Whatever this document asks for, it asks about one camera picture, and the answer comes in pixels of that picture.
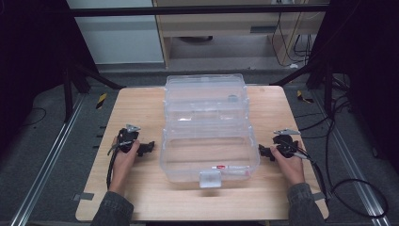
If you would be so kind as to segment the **yellow-handled tool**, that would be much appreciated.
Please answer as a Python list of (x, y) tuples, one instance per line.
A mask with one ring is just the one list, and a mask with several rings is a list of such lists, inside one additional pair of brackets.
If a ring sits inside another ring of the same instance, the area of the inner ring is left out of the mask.
[(105, 101), (105, 99), (106, 99), (106, 96), (107, 96), (107, 93), (106, 93), (106, 92), (104, 92), (104, 93), (102, 93), (102, 94), (100, 95), (99, 100), (98, 100), (98, 102), (97, 102), (97, 104), (96, 104), (96, 109), (102, 108), (102, 106), (103, 106), (103, 104), (104, 104), (104, 101)]
[(309, 103), (309, 104), (314, 103), (314, 100), (312, 98), (305, 98), (300, 90), (298, 90), (296, 92), (296, 97), (297, 97), (297, 100), (299, 100), (299, 101)]

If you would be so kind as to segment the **white cabinet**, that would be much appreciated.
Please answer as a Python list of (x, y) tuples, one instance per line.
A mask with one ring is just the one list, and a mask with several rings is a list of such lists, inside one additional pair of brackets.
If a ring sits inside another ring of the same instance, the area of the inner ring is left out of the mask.
[[(145, 8), (152, 0), (67, 0), (71, 9)], [(154, 16), (76, 17), (97, 65), (163, 63)]]

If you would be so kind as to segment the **yellow-handled tool right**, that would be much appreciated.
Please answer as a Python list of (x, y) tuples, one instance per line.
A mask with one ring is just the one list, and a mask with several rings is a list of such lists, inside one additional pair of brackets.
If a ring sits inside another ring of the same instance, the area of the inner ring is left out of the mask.
[(299, 100), (299, 101), (309, 103), (309, 104), (314, 103), (314, 100), (312, 98), (305, 98), (300, 90), (298, 90), (296, 92), (296, 97), (297, 97), (297, 100)]

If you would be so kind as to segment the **black horizontal bar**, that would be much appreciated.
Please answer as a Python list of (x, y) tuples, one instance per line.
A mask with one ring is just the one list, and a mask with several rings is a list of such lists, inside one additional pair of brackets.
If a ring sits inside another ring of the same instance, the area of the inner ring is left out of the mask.
[(190, 14), (232, 14), (272, 12), (319, 12), (328, 11), (329, 4), (304, 5), (228, 5), (228, 6), (184, 6), (151, 8), (78, 8), (69, 9), (74, 17), (96, 16), (147, 16), (147, 15), (190, 15)]

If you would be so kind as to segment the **aluminium floor rail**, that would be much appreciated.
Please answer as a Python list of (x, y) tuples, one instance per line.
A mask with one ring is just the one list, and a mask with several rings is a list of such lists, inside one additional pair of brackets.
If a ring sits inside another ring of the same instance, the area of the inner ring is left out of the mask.
[(391, 226), (387, 218), (389, 204), (384, 194), (373, 184), (369, 183), (354, 157), (348, 150), (347, 145), (343, 141), (342, 134), (335, 126), (335, 120), (327, 122), (327, 141), (326, 141), (326, 159), (328, 159), (329, 141), (333, 140), (336, 151), (340, 155), (343, 164), (349, 175), (348, 179), (342, 179), (336, 184), (330, 182), (330, 174), (328, 160), (326, 160), (326, 171), (328, 184), (331, 187), (331, 193), (334, 193), (339, 186), (346, 183), (354, 183), (354, 187), (366, 210), (366, 217), (369, 218), (375, 226)]
[(81, 112), (83, 102), (85, 101), (86, 94), (78, 94), (76, 102), (73, 104), (72, 114), (63, 123), (55, 142), (52, 145), (49, 153), (47, 154), (39, 173), (37, 174), (32, 186), (27, 192), (24, 201), (18, 208), (17, 212), (10, 221), (9, 226), (25, 226), (30, 218), (30, 215), (44, 189), (50, 174), (56, 164), (56, 161), (63, 150), (63, 147), (72, 131), (73, 126)]

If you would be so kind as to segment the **light wooden desk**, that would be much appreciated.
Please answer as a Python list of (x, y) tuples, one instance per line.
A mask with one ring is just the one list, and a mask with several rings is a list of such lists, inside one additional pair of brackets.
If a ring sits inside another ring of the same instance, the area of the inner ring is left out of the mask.
[[(226, 5), (300, 5), (327, 4), (329, 0), (152, 0), (156, 7)], [(291, 52), (301, 35), (318, 33), (325, 13), (272, 12), (232, 14), (158, 15), (159, 36), (206, 37), (229, 35), (266, 35), (272, 43), (278, 63), (294, 60)]]

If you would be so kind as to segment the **white pen with red label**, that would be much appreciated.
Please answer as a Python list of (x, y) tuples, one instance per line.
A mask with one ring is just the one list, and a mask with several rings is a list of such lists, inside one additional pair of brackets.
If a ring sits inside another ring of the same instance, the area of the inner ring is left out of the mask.
[(249, 170), (249, 166), (231, 166), (231, 165), (217, 165), (212, 166), (212, 170), (223, 170), (230, 172), (238, 172), (238, 171), (247, 171)]

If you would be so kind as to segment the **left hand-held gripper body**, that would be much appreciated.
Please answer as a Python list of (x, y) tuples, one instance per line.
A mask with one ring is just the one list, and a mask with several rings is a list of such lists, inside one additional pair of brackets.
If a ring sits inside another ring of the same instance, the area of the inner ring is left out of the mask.
[(135, 140), (138, 138), (140, 127), (127, 124), (125, 128), (121, 128), (117, 137), (118, 148), (128, 153)]

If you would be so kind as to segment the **clear plastic tiered storage box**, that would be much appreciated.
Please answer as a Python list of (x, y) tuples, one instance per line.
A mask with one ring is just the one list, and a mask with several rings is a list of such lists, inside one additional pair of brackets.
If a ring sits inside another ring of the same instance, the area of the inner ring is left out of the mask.
[[(169, 76), (164, 115), (160, 167), (171, 182), (220, 187), (248, 179), (260, 165), (242, 74)], [(249, 170), (211, 169), (217, 165)]]

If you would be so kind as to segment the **person's right hand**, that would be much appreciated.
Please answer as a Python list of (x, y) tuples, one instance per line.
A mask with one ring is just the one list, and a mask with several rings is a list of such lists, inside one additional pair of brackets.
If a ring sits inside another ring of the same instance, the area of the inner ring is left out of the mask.
[(276, 147), (271, 146), (271, 154), (275, 157), (279, 168), (287, 180), (288, 186), (295, 186), (305, 182), (302, 159), (297, 156), (284, 157)]

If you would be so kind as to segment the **black metal stand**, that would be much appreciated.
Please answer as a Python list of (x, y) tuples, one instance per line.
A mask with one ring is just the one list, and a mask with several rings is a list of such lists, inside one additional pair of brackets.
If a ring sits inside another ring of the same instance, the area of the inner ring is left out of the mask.
[(271, 86), (283, 87), (289, 82), (297, 79), (299, 76), (308, 73), (310, 76), (306, 82), (308, 89), (316, 89), (324, 84), (324, 109), (329, 116), (332, 115), (332, 88), (333, 88), (333, 64), (328, 59), (312, 59), (302, 68), (294, 71), (288, 76), (277, 82), (271, 83)]
[(65, 100), (65, 120), (67, 122), (73, 113), (72, 105), (72, 85), (78, 89), (79, 93), (88, 93), (90, 85), (86, 77), (93, 78), (98, 82), (106, 85), (111, 89), (123, 89), (122, 85), (114, 83), (105, 77), (102, 77), (98, 72), (94, 72), (91, 69), (84, 67), (83, 65), (69, 62), (62, 67), (62, 79), (64, 88), (64, 100)]

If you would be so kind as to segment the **yellow-handled tool left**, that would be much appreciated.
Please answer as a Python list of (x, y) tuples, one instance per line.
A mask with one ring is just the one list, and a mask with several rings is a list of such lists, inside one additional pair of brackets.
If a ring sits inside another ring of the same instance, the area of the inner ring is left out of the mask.
[(106, 96), (107, 96), (107, 93), (106, 93), (106, 92), (104, 92), (104, 93), (102, 93), (102, 94), (100, 95), (99, 100), (98, 100), (98, 102), (97, 102), (97, 104), (96, 104), (96, 109), (102, 108), (102, 106), (103, 106), (103, 104), (104, 104), (104, 101), (105, 101), (105, 99), (106, 99)]

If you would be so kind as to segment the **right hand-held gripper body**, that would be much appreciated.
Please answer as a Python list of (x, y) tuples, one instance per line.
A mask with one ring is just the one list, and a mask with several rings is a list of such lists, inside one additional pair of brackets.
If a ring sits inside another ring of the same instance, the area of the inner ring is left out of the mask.
[(274, 131), (275, 136), (272, 138), (276, 144), (276, 149), (285, 158), (291, 158), (299, 154), (298, 142), (294, 141), (292, 135), (299, 135), (300, 132), (285, 128)]

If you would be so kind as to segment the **person's left hand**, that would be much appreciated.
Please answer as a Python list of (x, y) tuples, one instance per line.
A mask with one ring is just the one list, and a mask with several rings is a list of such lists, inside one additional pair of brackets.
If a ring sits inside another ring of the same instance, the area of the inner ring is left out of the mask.
[(137, 139), (133, 143), (133, 146), (128, 153), (117, 153), (113, 166), (109, 191), (117, 193), (121, 196), (124, 195), (127, 179), (135, 162), (136, 152), (139, 148), (139, 145), (140, 142)]

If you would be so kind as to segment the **black curtain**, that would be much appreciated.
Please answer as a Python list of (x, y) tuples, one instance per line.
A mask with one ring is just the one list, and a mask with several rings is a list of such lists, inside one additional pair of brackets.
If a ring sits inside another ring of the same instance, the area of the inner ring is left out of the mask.
[(377, 150), (399, 174), (399, 0), (330, 0), (311, 57), (349, 76)]
[(67, 0), (0, 0), (0, 159), (38, 94), (62, 83), (61, 50), (96, 71), (74, 18), (57, 16)]

